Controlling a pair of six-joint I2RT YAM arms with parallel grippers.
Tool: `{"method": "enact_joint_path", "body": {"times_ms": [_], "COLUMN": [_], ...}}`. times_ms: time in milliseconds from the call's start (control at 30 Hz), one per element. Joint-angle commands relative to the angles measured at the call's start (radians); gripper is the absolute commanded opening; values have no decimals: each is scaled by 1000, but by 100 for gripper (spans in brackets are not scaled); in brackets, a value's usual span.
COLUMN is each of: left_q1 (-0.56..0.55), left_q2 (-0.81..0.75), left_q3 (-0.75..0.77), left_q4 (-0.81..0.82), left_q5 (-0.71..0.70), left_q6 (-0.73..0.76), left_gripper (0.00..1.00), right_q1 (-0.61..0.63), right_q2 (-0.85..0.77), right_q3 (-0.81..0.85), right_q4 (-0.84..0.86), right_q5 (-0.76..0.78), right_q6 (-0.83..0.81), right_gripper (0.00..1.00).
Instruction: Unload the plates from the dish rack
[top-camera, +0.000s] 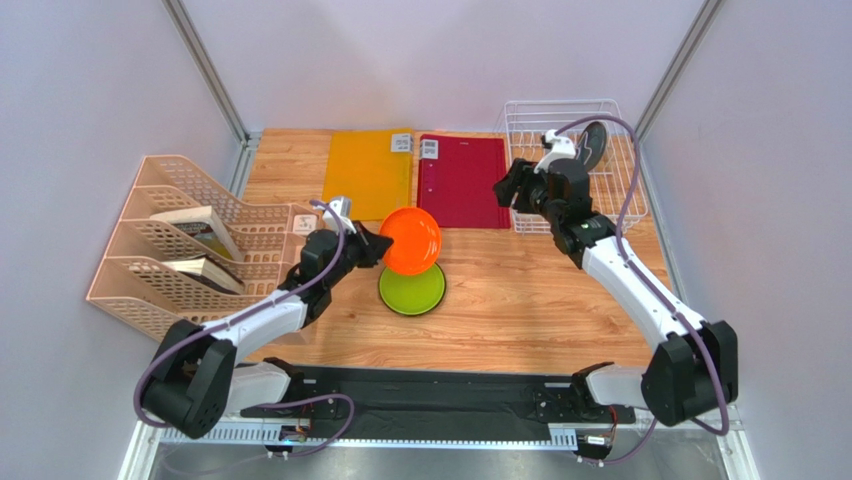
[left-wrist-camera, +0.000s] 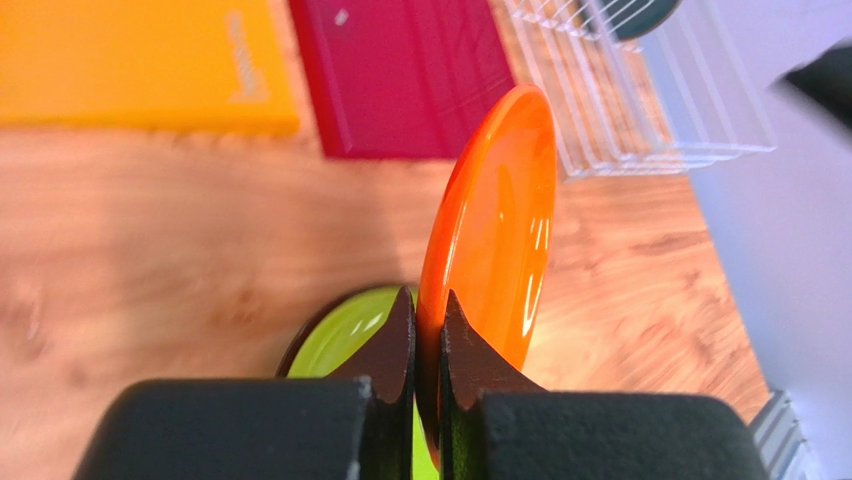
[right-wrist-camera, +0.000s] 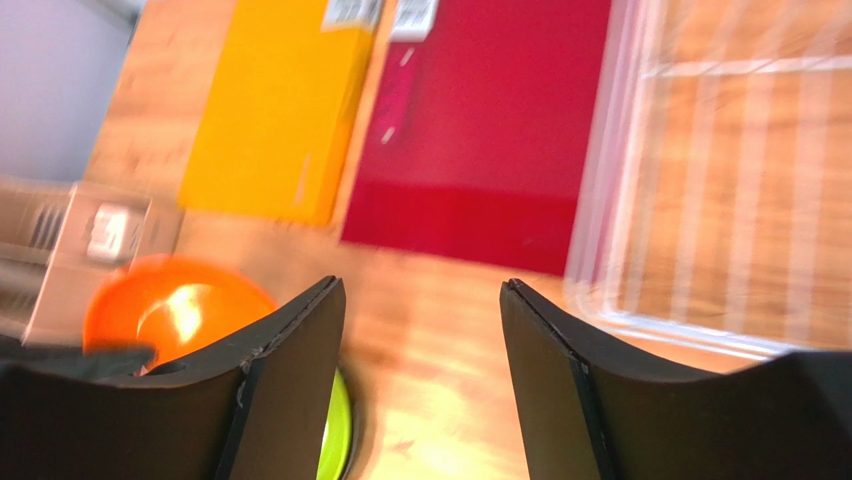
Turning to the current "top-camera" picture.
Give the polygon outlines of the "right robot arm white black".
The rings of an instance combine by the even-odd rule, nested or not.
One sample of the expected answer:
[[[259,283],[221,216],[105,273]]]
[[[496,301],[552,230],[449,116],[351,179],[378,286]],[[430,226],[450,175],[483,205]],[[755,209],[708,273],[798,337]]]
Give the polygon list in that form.
[[[499,206],[549,223],[556,248],[604,287],[652,351],[645,368],[602,363],[577,372],[583,402],[645,409],[665,426],[727,413],[738,397],[736,332],[704,319],[650,272],[616,224],[594,210],[580,161],[558,159],[540,169],[516,159],[493,190]]]

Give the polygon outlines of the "orange plate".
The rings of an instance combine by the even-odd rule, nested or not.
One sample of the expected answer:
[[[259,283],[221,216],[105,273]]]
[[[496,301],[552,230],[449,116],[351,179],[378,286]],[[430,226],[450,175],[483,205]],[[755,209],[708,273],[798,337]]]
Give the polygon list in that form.
[[[379,233],[393,240],[383,261],[397,274],[413,276],[424,273],[440,255],[441,230],[436,220],[419,207],[394,210],[381,222]]]

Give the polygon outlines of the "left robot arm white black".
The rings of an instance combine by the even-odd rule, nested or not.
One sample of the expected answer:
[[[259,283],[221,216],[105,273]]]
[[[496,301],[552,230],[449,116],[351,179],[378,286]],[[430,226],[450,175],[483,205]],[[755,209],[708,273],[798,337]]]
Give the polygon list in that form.
[[[271,341],[302,330],[331,303],[331,290],[356,268],[376,266],[393,239],[360,222],[311,233],[285,281],[257,303],[217,321],[174,323],[133,393],[141,421],[198,439],[228,414],[268,408],[291,383],[281,361],[243,362]]]

